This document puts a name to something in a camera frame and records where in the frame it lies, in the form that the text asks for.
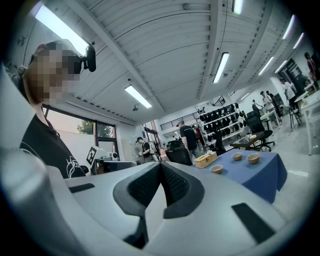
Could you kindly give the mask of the brown glass-top side table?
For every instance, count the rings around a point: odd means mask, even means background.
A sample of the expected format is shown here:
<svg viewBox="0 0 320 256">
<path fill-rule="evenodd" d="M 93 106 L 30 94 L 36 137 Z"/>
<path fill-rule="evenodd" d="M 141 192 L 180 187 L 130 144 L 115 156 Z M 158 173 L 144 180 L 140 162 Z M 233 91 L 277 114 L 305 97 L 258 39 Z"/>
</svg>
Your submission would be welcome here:
<svg viewBox="0 0 320 256">
<path fill-rule="evenodd" d="M 249 140 L 251 135 L 256 135 L 256 138 L 253 140 Z M 244 148 L 248 151 L 260 151 L 260 147 L 258 146 L 257 142 L 259 142 L 265 135 L 265 132 L 257 132 L 254 134 L 247 134 L 246 136 L 236 140 L 235 142 L 231 143 L 230 146 L 235 149 Z"/>
</svg>

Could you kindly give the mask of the black metal railing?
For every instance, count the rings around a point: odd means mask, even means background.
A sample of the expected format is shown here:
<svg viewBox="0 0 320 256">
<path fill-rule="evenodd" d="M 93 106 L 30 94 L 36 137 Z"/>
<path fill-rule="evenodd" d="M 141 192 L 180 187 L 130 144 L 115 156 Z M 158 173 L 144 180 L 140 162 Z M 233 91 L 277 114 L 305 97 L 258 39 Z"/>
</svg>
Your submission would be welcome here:
<svg viewBox="0 0 320 256">
<path fill-rule="evenodd" d="M 186 122 L 190 122 L 190 121 L 193 121 L 193 120 L 197 120 L 197 119 L 200 118 L 200 115 L 202 115 L 204 113 L 205 113 L 204 109 L 198 110 L 198 111 L 190 113 L 188 115 L 185 115 L 185 116 L 179 117 L 177 119 L 173 119 L 171 121 L 165 122 L 165 123 L 160 125 L 160 128 L 161 128 L 162 131 L 164 131 L 164 130 L 167 130 L 167 129 L 170 129 L 170 128 L 177 127 L 179 121 L 183 121 L 183 122 L 186 123 Z"/>
</svg>

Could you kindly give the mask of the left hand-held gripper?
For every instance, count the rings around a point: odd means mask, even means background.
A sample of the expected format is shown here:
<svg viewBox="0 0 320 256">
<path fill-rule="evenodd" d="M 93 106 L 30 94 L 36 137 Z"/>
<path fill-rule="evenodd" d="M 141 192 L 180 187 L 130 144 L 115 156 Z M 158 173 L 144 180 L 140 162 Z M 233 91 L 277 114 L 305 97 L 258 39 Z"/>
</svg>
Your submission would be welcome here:
<svg viewBox="0 0 320 256">
<path fill-rule="evenodd" d="M 91 175 L 116 172 L 140 165 L 139 161 L 120 161 L 116 152 L 92 146 L 86 157 Z"/>
</svg>

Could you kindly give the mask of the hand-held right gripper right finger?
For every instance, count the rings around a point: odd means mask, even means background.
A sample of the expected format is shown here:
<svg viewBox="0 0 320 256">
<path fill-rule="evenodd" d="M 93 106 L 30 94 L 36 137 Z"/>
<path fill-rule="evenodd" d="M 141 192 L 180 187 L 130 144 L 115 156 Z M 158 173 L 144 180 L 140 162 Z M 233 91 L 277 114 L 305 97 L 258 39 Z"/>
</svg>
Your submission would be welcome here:
<svg viewBox="0 0 320 256">
<path fill-rule="evenodd" d="M 196 177 L 166 162 L 161 163 L 160 168 L 160 183 L 167 205 L 163 218 L 176 219 L 190 215 L 204 198 L 203 184 Z"/>
</svg>

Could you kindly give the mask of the black office chair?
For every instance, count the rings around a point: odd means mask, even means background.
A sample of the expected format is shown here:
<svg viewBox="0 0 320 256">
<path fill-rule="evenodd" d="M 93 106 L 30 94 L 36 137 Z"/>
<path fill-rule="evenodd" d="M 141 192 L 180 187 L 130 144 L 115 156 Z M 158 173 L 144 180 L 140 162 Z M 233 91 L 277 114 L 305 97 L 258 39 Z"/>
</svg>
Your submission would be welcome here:
<svg viewBox="0 0 320 256">
<path fill-rule="evenodd" d="M 224 154 L 226 152 L 226 149 L 223 145 L 223 140 L 222 140 L 222 134 L 217 131 L 215 133 L 215 136 L 216 136 L 216 140 L 215 140 L 215 148 L 214 148 L 214 151 L 216 152 L 216 154 L 218 156 Z"/>
<path fill-rule="evenodd" d="M 250 130 L 253 134 L 262 133 L 262 137 L 259 139 L 261 144 L 259 149 L 262 150 L 263 147 L 267 148 L 269 152 L 272 151 L 270 144 L 275 145 L 274 141 L 267 141 L 267 139 L 273 135 L 273 131 L 270 129 L 265 129 L 260 117 L 254 112 L 251 111 L 246 115 L 246 124 L 250 127 Z"/>
<path fill-rule="evenodd" d="M 170 162 L 192 166 L 189 151 L 185 148 L 183 143 L 179 140 L 172 140 L 168 143 L 168 148 L 165 150 L 165 154 Z"/>
</svg>

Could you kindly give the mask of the blue tablecloth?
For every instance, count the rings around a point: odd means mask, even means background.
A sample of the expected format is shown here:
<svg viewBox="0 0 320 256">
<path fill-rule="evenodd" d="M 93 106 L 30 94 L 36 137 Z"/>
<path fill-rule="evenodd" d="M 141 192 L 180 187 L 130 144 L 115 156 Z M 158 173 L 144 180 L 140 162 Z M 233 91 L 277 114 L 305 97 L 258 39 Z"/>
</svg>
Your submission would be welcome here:
<svg viewBox="0 0 320 256">
<path fill-rule="evenodd" d="M 232 155 L 242 152 L 242 159 L 234 161 Z M 257 164 L 249 164 L 247 157 L 259 153 Z M 211 172 L 215 165 L 222 165 L 222 174 Z M 198 173 L 203 173 L 201 180 L 206 186 L 216 186 L 228 198 L 246 202 L 255 197 L 261 198 L 269 204 L 276 199 L 276 192 L 284 186 L 288 172 L 285 165 L 275 152 L 257 152 L 241 149 L 232 149 L 217 157 L 213 163 L 205 168 L 198 168 Z"/>
</svg>

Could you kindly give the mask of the wicker tissue box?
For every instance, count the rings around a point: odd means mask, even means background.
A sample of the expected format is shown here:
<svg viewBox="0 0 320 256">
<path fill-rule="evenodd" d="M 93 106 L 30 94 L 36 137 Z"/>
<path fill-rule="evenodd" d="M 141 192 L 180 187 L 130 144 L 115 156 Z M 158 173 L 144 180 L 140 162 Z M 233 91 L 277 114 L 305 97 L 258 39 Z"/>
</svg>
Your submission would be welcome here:
<svg viewBox="0 0 320 256">
<path fill-rule="evenodd" d="M 218 159 L 217 152 L 212 151 L 194 160 L 195 167 L 203 169 Z"/>
</svg>

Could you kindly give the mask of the ceiling strip light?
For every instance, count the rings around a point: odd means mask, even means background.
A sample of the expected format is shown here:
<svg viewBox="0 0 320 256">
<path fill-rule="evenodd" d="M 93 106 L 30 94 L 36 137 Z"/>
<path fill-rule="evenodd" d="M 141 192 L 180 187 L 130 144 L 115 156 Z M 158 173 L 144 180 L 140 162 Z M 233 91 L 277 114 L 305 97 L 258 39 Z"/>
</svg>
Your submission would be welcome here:
<svg viewBox="0 0 320 256">
<path fill-rule="evenodd" d="M 135 98 L 145 108 L 149 109 L 152 107 L 152 105 L 132 85 L 126 87 L 125 91 L 129 93 L 133 98 Z"/>
<path fill-rule="evenodd" d="M 240 15 L 242 13 L 243 2 L 244 0 L 232 0 L 232 12 Z"/>
<path fill-rule="evenodd" d="M 289 21 L 289 23 L 287 25 L 287 28 L 286 28 L 284 34 L 282 36 L 282 40 L 285 40 L 289 36 L 289 34 L 290 34 L 290 32 L 291 32 L 291 30 L 293 28 L 293 25 L 294 25 L 294 22 L 295 22 L 295 18 L 296 18 L 296 16 L 293 14 L 291 16 L 291 18 L 290 18 L 290 21 Z"/>
<path fill-rule="evenodd" d="M 274 71 L 274 73 L 278 73 L 284 66 L 285 64 L 287 63 L 288 61 L 287 60 L 284 60 L 281 65 Z"/>
<path fill-rule="evenodd" d="M 223 74 L 224 68 L 228 62 L 229 56 L 230 56 L 230 54 L 228 52 L 222 53 L 217 71 L 216 71 L 214 79 L 212 81 L 214 84 L 217 84 L 219 82 L 221 75 Z"/>
<path fill-rule="evenodd" d="M 274 56 L 271 56 L 270 59 L 266 62 L 266 64 L 263 66 L 263 68 L 260 70 L 260 72 L 258 73 L 258 75 L 262 75 L 263 72 L 266 70 L 266 68 L 270 65 L 270 63 L 273 61 Z"/>
<path fill-rule="evenodd" d="M 61 39 L 69 40 L 79 54 L 86 54 L 89 44 L 43 4 L 36 11 L 35 18 Z"/>
</svg>

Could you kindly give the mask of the black printed t-shirt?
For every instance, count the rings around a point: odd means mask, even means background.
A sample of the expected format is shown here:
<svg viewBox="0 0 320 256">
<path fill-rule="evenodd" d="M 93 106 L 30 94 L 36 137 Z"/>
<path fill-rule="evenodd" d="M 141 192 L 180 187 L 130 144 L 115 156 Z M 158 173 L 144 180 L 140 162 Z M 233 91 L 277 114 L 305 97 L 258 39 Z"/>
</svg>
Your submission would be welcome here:
<svg viewBox="0 0 320 256">
<path fill-rule="evenodd" d="M 43 123 L 36 115 L 24 133 L 19 148 L 38 157 L 47 166 L 58 168 L 64 179 L 86 175 L 59 133 L 50 123 Z"/>
</svg>

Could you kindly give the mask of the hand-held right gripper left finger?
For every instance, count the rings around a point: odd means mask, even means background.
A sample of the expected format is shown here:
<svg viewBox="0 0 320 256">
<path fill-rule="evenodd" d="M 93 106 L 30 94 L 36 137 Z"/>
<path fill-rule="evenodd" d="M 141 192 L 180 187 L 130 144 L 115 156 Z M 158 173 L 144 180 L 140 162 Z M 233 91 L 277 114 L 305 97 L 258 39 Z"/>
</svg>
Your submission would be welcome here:
<svg viewBox="0 0 320 256">
<path fill-rule="evenodd" d="M 119 181 L 113 188 L 113 199 L 122 211 L 131 216 L 144 217 L 161 183 L 161 164 L 153 163 Z"/>
</svg>

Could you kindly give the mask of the white metal table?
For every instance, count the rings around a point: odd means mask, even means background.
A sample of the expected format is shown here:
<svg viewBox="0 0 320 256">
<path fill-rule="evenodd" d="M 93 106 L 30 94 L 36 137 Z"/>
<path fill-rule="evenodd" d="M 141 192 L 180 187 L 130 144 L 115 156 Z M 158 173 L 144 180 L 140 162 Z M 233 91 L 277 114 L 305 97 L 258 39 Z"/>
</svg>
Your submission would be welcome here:
<svg viewBox="0 0 320 256">
<path fill-rule="evenodd" d="M 308 155 L 312 155 L 312 138 L 317 136 L 315 122 L 320 121 L 320 90 L 313 94 L 305 92 L 296 99 L 307 133 Z"/>
</svg>

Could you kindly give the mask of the dark-framed window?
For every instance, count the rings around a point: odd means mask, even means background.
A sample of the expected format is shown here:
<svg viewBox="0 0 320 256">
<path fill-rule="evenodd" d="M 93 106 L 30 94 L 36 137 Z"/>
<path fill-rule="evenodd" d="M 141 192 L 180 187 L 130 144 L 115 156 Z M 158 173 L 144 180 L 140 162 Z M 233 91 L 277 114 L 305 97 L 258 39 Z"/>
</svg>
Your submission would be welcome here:
<svg viewBox="0 0 320 256">
<path fill-rule="evenodd" d="M 79 164 L 88 164 L 86 158 L 89 149 L 93 146 L 112 153 L 119 152 L 114 126 L 78 118 L 45 107 L 43 113 Z"/>
</svg>

